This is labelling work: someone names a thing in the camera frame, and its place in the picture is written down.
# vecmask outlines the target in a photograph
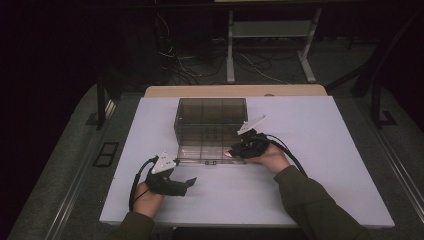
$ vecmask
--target forearm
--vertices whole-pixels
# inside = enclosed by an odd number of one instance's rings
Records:
[[[107,236],[107,240],[148,240],[153,229],[153,220],[145,215],[129,212],[119,228]]]
[[[310,239],[371,239],[368,231],[340,208],[318,182],[294,166],[275,176],[284,208]]]

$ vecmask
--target white tabletop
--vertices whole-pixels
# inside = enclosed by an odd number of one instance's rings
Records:
[[[360,224],[394,226],[332,97],[246,97],[249,119],[267,115],[255,129],[282,139],[310,178]],[[179,98],[142,98],[100,221],[119,224],[128,212],[135,174],[149,158],[178,144],[174,120]],[[141,179],[145,179],[147,169]],[[165,197],[155,217],[168,226],[293,227],[284,211],[274,175],[263,166],[178,166],[171,179],[197,177],[185,197]]]

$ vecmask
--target floor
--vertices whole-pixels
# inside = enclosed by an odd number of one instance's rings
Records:
[[[300,39],[237,41],[235,84],[307,84],[296,56],[301,45]],[[213,46],[209,58],[198,58],[187,50],[178,52],[179,60],[164,56],[164,61],[170,62],[166,71],[173,72],[167,75],[168,85],[226,84],[225,42],[216,39]],[[354,45],[351,49],[347,46],[344,39],[313,44],[308,60],[318,84],[328,85],[347,74],[363,64],[374,50],[373,45]],[[369,95],[356,99],[350,94],[354,82],[352,79],[328,94],[334,97],[396,225],[389,229],[372,229],[373,239],[424,239],[422,209],[420,212],[424,202],[420,195],[424,191],[424,135],[387,91],[383,91],[382,110],[389,111],[397,125],[376,129],[369,119]],[[111,106],[103,128],[96,130],[92,121],[97,107],[95,86],[87,92],[75,109],[10,239],[104,239],[113,231],[114,227],[98,219],[142,96],[143,93],[124,94],[121,101]],[[104,142],[119,142],[114,161],[108,168],[93,167],[92,162]],[[408,188],[413,189],[412,194],[405,190]],[[173,236],[169,231],[156,231],[158,234],[152,239],[161,234],[162,239],[281,239],[282,234],[295,236],[291,239],[304,239],[297,230],[283,233],[276,229],[179,228]]]

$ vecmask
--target gray carpet floor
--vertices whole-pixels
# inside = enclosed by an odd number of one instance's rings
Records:
[[[270,47],[272,44],[265,43],[264,47],[259,48],[254,47],[262,46],[258,43],[237,44],[235,51],[240,55],[235,57],[236,84],[282,84],[275,79],[292,84],[306,84],[300,64],[294,55],[299,43],[284,40],[273,43],[277,47]],[[322,41],[313,45],[308,59],[318,84],[326,85],[353,70],[364,63],[374,49],[371,45],[354,46],[350,50],[346,46],[347,42],[344,40]],[[176,68],[180,72],[187,71],[192,76],[174,74],[170,77],[169,85],[185,85],[188,81],[195,84],[195,80],[203,85],[225,84],[223,49],[217,49],[214,52],[216,57],[209,61],[182,53],[181,64],[176,65]],[[255,68],[249,66],[246,58],[254,63]],[[258,73],[258,69],[267,77]],[[390,156],[381,144],[383,135],[417,188],[423,192],[424,135],[386,91],[382,94],[382,110],[389,111],[397,125],[384,126],[382,130],[375,129],[369,120],[369,96],[355,99],[350,95],[354,80],[339,86],[329,92],[329,95],[334,97],[358,151],[396,224],[394,228],[373,229],[372,236],[376,240],[424,239],[423,221],[393,171]],[[96,130],[89,121],[97,107],[95,86],[87,92],[75,109],[12,230],[10,239],[104,239],[114,229],[100,223],[98,219],[141,97],[143,93],[124,94],[121,101],[116,102],[115,110],[105,126]],[[92,163],[104,142],[119,142],[117,154],[110,167],[94,167]],[[245,234],[235,234],[237,231],[239,230],[234,229],[232,232],[226,232],[228,239],[281,239],[283,234],[275,229],[257,232],[245,230]],[[185,236],[191,236],[190,239],[197,236],[218,236],[213,234],[208,229],[178,229],[173,239],[183,239]],[[302,236],[291,239],[302,239]]]

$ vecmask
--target white plastic mount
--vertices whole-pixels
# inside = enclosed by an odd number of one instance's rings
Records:
[[[175,168],[177,163],[174,162],[174,159],[169,157],[168,154],[164,151],[158,158],[155,166],[153,166],[152,173],[160,173],[171,168]]]
[[[256,118],[256,119],[244,122],[243,126],[241,126],[240,130],[237,131],[237,134],[241,135],[241,134],[243,134],[247,131],[252,130],[254,127],[259,125],[259,123],[261,123],[265,118],[266,118],[266,115],[263,115],[260,118]]]

